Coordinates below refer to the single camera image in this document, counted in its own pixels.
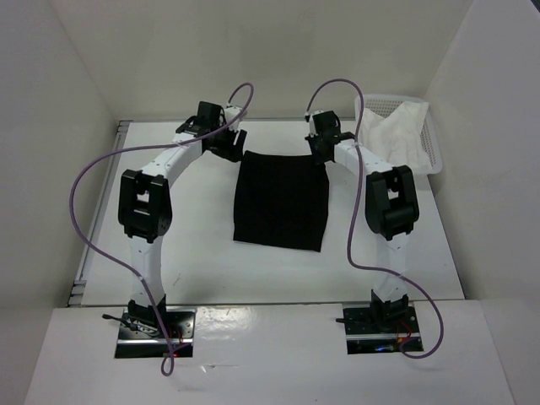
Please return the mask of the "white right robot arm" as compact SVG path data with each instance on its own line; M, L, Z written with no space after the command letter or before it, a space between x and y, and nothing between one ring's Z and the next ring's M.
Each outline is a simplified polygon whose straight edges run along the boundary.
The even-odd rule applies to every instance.
M409 304L402 275L408 237L419 219L413 172L406 165L387 163L358 142L353 133L344 132L334 111L307 112L305 120L310 126L305 139L315 162L338 163L355 174L359 181L346 247L349 263L358 269L385 275L371 290L368 314L343 323L391 332L399 328ZM365 221L371 232L386 243L390 269L353 262L352 239L360 208L364 209Z

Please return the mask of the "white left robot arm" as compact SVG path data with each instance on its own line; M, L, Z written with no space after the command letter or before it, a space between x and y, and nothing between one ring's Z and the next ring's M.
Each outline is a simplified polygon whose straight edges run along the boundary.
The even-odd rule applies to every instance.
M240 161L247 135L239 129L244 115L236 105L201 101L197 114L175 130L171 148L141 169L125 170L121 175L118 220L128 237L131 266L137 272L127 312L149 337L160 336L168 326L161 252L173 219L170 189L206 151Z

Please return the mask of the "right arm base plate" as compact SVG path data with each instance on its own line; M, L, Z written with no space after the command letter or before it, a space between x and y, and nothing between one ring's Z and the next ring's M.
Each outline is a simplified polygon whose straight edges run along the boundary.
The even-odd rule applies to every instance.
M403 315L380 323L375 322L368 305L345 305L335 322L345 333L347 354L406 353L424 350L416 311L409 306Z

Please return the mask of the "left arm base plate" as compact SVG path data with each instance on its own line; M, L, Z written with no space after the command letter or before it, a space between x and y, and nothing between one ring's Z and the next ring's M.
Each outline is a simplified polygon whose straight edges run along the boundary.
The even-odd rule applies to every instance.
M116 359L166 358L170 340L175 358L191 358L195 335L196 310L168 307L164 317L165 333L160 327L147 326L132 319L127 310L120 316L103 314L102 318L118 325Z

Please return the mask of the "white skirt in basket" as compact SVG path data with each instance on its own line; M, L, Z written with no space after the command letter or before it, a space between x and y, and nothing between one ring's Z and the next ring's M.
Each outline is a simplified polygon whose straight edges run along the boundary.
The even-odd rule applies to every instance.
M414 174L432 169L421 142L428 102L403 101L387 118L365 107L360 142L373 154L395 166L407 165Z

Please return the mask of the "black skirt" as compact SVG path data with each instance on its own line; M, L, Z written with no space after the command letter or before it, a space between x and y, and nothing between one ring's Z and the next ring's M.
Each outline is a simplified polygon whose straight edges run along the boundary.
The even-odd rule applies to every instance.
M329 179L310 155L244 153L235 187L233 240L321 251Z

